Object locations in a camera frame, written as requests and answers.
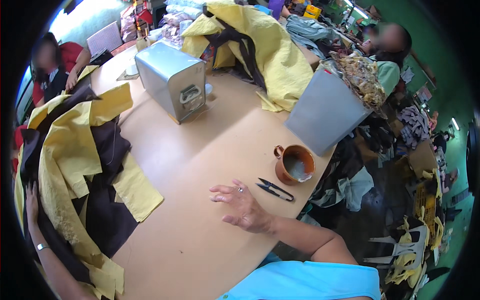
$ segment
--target table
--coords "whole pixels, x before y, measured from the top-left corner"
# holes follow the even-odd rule
[[[115,56],[91,75],[92,89],[103,93],[125,81],[116,78],[136,49]],[[132,155],[165,201],[113,256],[125,268],[125,293],[119,299],[214,299],[245,278],[277,240],[223,223],[234,213],[209,201],[208,188],[232,185],[237,178],[270,213],[296,217],[322,176],[333,149],[315,157],[311,180],[285,186],[275,176],[276,145],[303,143],[283,121],[288,113],[261,109],[255,85],[227,74],[208,76],[215,100],[203,112],[177,125],[143,89],[130,80],[133,108],[120,115],[121,135]],[[269,180],[295,196],[290,203],[255,186]]]

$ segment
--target bracelet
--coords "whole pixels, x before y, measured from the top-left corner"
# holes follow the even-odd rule
[[[50,247],[49,247],[48,244],[38,244],[38,245],[36,246],[36,248],[37,248],[39,251],[42,250],[42,249],[45,249],[45,248],[50,249]]]

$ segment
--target thread snips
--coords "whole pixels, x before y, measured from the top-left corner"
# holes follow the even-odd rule
[[[279,197],[280,199],[287,200],[287,201],[289,201],[289,202],[292,202],[292,201],[294,200],[293,195],[290,194],[289,192],[287,192],[287,191],[279,188],[278,186],[274,185],[273,183],[271,183],[271,182],[269,182],[269,181],[266,181],[265,179],[261,179],[261,178],[259,178],[259,179],[263,182],[263,184],[261,184],[261,183],[256,183],[256,185],[258,185],[259,187],[261,187],[261,188],[264,189],[265,191],[269,192],[269,193],[272,194],[272,195],[275,195],[275,196]],[[282,195],[276,193],[275,191],[271,190],[270,187],[272,187],[272,188],[274,188],[274,189],[276,189],[276,190],[279,190],[279,191],[285,193],[286,195],[290,196],[291,199],[289,199],[289,198],[287,198],[287,197],[285,197],[285,196],[282,196]]]

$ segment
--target ceramic mug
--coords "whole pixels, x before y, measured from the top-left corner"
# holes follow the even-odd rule
[[[273,154],[278,159],[275,165],[276,176],[284,184],[305,182],[315,173],[313,155],[304,146],[290,145],[284,149],[278,145]]]

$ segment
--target metal handle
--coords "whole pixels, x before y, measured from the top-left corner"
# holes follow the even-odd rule
[[[282,155],[283,155],[283,147],[278,145],[278,146],[275,146],[275,149],[273,150],[273,155],[275,155],[275,157],[277,159],[282,159]]]

